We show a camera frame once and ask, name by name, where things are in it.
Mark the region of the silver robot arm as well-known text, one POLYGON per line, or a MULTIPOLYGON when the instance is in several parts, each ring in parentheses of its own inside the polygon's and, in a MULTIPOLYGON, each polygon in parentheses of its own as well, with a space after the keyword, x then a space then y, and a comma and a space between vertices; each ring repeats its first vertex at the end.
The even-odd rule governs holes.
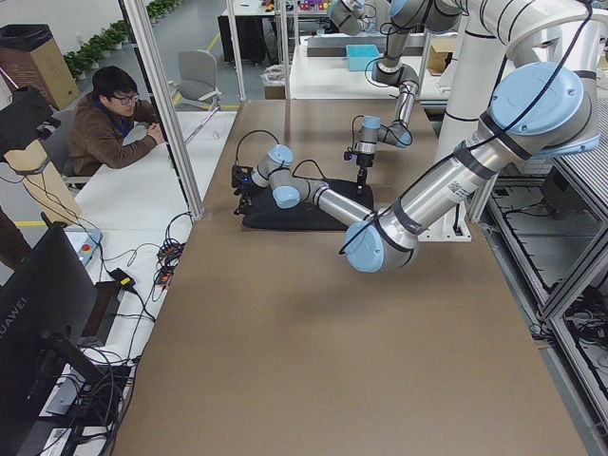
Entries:
POLYGON ((409 33, 417 26, 424 26, 431 33, 444 33, 453 28, 462 11, 441 1, 393 1, 389 9, 389 29, 383 56, 373 62, 371 79, 379 85, 392 86, 399 94, 395 116, 388 125, 383 125, 378 117, 366 115, 363 118, 360 137, 353 145, 352 153, 359 166, 357 190, 366 185, 368 169, 373 160, 378 143, 404 148, 412 143, 409 133, 409 116, 414 106, 415 96, 420 90, 416 71, 401 62, 409 33))
POLYGON ((268 190, 275 204, 316 206, 347 227, 341 254, 361 272, 409 264, 420 236, 503 168, 534 157, 591 151, 599 145, 596 71, 607 13, 587 1, 394 1, 384 54, 373 80, 400 91, 397 117, 363 119, 352 150, 367 169, 379 143, 406 146, 414 70, 401 61, 409 33, 443 33, 465 19, 460 61, 441 136, 441 156, 389 207, 373 211, 332 190, 326 180, 297 176, 293 151, 271 148, 254 167, 234 165, 232 185, 245 214, 268 190))

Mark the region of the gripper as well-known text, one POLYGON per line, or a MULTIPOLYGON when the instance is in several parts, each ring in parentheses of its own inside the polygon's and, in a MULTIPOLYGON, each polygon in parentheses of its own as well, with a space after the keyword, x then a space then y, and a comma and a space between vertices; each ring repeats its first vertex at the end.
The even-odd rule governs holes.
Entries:
POLYGON ((252 205, 255 186, 252 180, 253 167, 234 164, 231 169, 231 186, 234 195, 239 196, 235 215, 245 215, 252 205))
POLYGON ((357 152, 356 164, 359 166, 357 187, 362 188, 367 183, 368 169, 373 166, 374 154, 357 152))

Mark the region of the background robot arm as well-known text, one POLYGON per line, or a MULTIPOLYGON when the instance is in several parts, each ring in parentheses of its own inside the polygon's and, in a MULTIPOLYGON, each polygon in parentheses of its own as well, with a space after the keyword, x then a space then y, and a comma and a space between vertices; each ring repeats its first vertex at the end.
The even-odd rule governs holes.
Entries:
POLYGON ((349 36, 373 31, 376 25, 374 1, 333 0, 327 13, 338 30, 349 36))

